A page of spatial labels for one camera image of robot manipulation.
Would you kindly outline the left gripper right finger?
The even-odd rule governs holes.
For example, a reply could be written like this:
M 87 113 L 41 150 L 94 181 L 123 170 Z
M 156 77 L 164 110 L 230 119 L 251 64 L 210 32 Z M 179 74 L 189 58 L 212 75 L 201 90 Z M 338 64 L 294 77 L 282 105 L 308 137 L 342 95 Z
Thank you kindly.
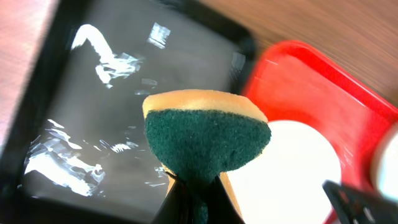
M 206 205 L 208 224 L 244 224 L 218 176 L 206 189 Z

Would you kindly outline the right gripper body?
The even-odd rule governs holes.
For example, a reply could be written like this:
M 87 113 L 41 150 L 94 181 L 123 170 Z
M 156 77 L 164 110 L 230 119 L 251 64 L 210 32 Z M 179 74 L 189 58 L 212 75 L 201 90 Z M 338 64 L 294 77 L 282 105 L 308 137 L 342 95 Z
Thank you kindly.
M 341 224 L 397 224 L 397 204 L 327 180 L 323 189 Z

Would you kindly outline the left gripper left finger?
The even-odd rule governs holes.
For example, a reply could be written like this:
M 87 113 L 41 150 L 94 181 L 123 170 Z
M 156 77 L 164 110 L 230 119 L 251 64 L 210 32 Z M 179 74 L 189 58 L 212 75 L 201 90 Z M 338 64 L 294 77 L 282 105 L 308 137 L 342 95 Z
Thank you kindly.
M 187 187 L 175 181 L 151 224 L 192 224 L 192 197 Z

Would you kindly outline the teal round plate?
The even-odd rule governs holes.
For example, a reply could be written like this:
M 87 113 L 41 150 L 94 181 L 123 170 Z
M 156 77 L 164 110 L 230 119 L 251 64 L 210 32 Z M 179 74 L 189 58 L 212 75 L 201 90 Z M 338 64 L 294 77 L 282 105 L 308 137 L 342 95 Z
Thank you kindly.
M 377 146 L 371 161 L 370 177 L 381 196 L 397 202 L 397 123 Z

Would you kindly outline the white round plate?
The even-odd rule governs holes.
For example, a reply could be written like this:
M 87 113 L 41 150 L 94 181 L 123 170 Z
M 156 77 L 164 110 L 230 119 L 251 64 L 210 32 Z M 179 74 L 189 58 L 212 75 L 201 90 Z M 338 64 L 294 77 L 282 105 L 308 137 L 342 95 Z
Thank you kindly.
M 322 224 L 332 206 L 322 185 L 341 181 L 340 160 L 314 128 L 297 121 L 271 121 L 262 154 L 227 173 L 246 223 Z

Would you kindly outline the green and yellow sponge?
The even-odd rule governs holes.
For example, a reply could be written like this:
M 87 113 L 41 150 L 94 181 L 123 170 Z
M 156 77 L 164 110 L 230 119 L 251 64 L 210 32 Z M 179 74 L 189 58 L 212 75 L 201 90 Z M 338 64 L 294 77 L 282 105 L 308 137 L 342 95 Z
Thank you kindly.
M 269 144 L 265 114 L 244 96 L 215 90 L 151 95 L 142 110 L 149 147 L 169 178 L 167 194 L 175 181 L 187 187 L 193 223 L 208 223 L 206 189 L 216 176 L 240 216 L 226 174 L 257 158 Z

